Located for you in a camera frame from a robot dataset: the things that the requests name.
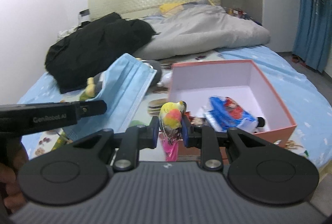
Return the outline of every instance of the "surgical mask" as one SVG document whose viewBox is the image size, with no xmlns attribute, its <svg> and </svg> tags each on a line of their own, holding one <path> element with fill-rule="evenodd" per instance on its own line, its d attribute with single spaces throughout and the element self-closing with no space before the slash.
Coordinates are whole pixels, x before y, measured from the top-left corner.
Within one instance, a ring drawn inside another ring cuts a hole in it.
<svg viewBox="0 0 332 224">
<path fill-rule="evenodd" d="M 132 121 L 156 70 L 129 54 L 119 57 L 105 72 L 102 90 L 90 100 L 103 100 L 107 111 L 103 115 L 81 118 L 76 125 L 64 127 L 73 141 L 101 129 L 125 132 Z"/>
</svg>

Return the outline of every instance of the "hand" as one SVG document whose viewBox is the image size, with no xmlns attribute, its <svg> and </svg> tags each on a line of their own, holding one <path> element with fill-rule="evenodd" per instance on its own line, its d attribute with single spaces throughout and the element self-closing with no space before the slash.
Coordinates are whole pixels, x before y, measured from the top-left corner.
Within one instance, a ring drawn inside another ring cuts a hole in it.
<svg viewBox="0 0 332 224">
<path fill-rule="evenodd" d="M 24 147 L 22 147 L 14 158 L 13 167 L 16 170 L 19 170 L 27 161 L 27 153 L 25 152 Z M 12 211 L 12 213 L 16 212 L 26 204 L 14 171 L 2 163 L 0 163 L 0 182 L 6 184 L 6 192 L 8 197 L 4 199 L 4 204 Z"/>
</svg>

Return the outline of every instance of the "black cloth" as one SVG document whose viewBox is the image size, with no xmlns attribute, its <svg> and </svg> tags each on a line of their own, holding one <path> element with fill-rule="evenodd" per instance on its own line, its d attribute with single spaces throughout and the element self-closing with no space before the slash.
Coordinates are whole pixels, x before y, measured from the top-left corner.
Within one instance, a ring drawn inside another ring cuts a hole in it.
<svg viewBox="0 0 332 224">
<path fill-rule="evenodd" d="M 121 19 L 113 12 L 52 45 L 45 68 L 57 81 L 62 94 L 82 89 L 87 78 L 107 70 L 124 53 L 133 54 L 154 34 L 148 23 Z"/>
</svg>

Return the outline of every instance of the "toy bird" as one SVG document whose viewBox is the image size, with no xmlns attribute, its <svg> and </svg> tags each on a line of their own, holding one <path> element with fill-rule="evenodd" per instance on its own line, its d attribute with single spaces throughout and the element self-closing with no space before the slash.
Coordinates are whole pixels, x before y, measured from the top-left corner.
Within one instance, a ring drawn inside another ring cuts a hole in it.
<svg viewBox="0 0 332 224">
<path fill-rule="evenodd" d="M 166 153 L 166 161 L 176 161 L 178 155 L 178 141 L 181 135 L 182 115 L 186 112 L 187 104 L 184 101 L 178 103 L 165 103 L 159 113 L 159 126 L 164 134 L 163 148 Z"/>
</svg>

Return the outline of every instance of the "blue curtain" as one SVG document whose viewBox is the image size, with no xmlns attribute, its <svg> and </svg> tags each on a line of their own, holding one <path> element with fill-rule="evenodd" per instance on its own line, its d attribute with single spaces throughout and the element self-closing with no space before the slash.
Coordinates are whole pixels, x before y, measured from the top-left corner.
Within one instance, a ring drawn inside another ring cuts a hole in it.
<svg viewBox="0 0 332 224">
<path fill-rule="evenodd" d="M 332 0 L 301 0 L 293 54 L 323 72 L 332 38 Z"/>
</svg>

